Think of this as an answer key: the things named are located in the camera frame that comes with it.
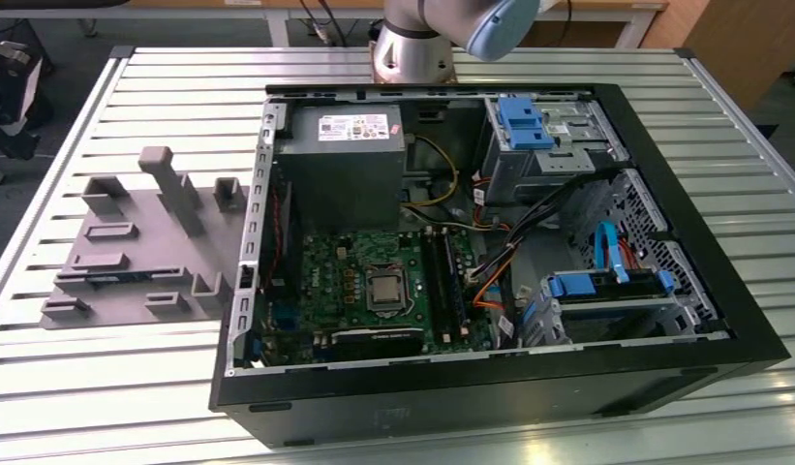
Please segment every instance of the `sticker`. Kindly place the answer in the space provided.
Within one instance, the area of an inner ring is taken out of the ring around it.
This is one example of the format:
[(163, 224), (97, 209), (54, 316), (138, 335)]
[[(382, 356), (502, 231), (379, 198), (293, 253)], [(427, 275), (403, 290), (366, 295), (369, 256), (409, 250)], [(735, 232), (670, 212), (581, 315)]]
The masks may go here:
[(486, 205), (486, 192), (483, 191), (483, 189), (475, 189), (475, 203), (479, 206)]
[(547, 125), (547, 131), (550, 134), (567, 134), (571, 135), (566, 124), (550, 124)]
[(510, 320), (506, 318), (506, 315), (501, 316), (501, 320), (498, 320), (498, 327), (511, 338), (513, 334), (515, 334), (515, 325), (513, 325), (513, 322), (510, 322)]
[(522, 284), (522, 286), (518, 288), (518, 293), (515, 294), (515, 299), (529, 298), (530, 296), (531, 296), (531, 287), (525, 286)]
[(387, 140), (386, 114), (335, 114), (319, 118), (319, 141)]

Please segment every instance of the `motherboard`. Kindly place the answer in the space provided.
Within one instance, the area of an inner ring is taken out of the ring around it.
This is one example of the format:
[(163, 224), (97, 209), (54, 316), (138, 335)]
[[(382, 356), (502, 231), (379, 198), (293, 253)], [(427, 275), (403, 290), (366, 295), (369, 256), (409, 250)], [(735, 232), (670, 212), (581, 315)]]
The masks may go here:
[(299, 298), (271, 305), (273, 364), (407, 357), (491, 347), (467, 299), (465, 231), (309, 235)]

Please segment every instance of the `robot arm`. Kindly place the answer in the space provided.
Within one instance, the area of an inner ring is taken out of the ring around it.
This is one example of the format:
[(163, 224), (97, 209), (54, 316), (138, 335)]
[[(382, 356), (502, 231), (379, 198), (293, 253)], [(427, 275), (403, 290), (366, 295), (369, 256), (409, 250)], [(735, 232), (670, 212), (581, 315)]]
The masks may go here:
[(374, 53), (378, 78), (391, 83), (451, 80), (451, 43), (483, 61), (501, 59), (521, 43), (539, 7), (539, 0), (387, 0)]

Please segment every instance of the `slotted aluminum table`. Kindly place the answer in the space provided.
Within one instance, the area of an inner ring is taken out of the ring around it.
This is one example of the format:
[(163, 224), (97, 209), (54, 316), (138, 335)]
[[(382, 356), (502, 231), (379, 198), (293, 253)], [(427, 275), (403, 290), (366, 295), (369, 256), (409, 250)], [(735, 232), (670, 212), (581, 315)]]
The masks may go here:
[(795, 174), (699, 63), (671, 51), (519, 50), (495, 64), (458, 53), (457, 63), (462, 82), (623, 86), (794, 358), (641, 417), (270, 453), (207, 410), (218, 322), (47, 331), (39, 311), (89, 176), (154, 188), (137, 159), (157, 144), (195, 186), (249, 183), (266, 84), (369, 82), (367, 51), (139, 48), (106, 65), (0, 260), (0, 460), (795, 463)]

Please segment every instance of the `cpu socket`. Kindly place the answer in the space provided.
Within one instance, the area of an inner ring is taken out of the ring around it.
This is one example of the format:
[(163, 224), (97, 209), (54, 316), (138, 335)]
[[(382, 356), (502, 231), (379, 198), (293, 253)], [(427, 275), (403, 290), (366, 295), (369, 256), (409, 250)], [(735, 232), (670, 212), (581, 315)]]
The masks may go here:
[(381, 318), (393, 318), (409, 307), (402, 265), (390, 263), (366, 269), (366, 301), (369, 311)]

